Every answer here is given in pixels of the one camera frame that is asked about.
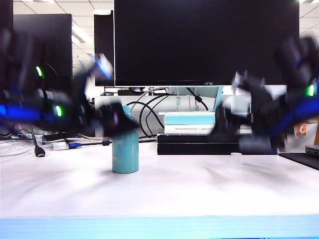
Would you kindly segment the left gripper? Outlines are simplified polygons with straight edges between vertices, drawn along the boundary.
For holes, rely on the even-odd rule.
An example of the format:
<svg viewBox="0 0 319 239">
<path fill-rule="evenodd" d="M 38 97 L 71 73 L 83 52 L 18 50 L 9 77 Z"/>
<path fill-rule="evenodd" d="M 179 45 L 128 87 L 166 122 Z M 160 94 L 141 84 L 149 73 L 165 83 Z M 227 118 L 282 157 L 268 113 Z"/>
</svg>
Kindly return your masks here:
<svg viewBox="0 0 319 239">
<path fill-rule="evenodd" d="M 94 108 L 86 98 L 86 83 L 90 76 L 88 69 L 78 71 L 72 82 L 72 99 L 74 115 L 72 116 L 71 132 L 92 135 L 93 131 L 101 126 Z M 137 129 L 139 124 L 131 119 L 123 110 L 119 99 L 96 99 L 96 111 L 106 114 L 104 120 L 104 136 L 114 137 Z"/>
</svg>

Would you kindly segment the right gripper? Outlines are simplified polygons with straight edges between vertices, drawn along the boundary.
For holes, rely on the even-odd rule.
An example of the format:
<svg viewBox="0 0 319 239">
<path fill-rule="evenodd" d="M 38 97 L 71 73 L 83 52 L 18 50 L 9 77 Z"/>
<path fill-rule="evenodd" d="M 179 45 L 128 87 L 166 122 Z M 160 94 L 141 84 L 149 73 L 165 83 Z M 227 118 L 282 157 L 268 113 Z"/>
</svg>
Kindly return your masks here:
<svg viewBox="0 0 319 239">
<path fill-rule="evenodd" d="M 249 78 L 248 85 L 251 93 L 251 119 L 235 115 L 229 108 L 219 105 L 215 111 L 215 126 L 209 136 L 233 135 L 241 125 L 251 126 L 256 135 L 283 135 L 285 130 L 277 133 L 273 128 L 284 115 L 285 96 L 280 95 L 273 99 L 267 89 L 257 78 Z M 277 154 L 277 149 L 271 147 L 268 137 L 246 135 L 239 139 L 239 148 L 244 154 Z"/>
</svg>

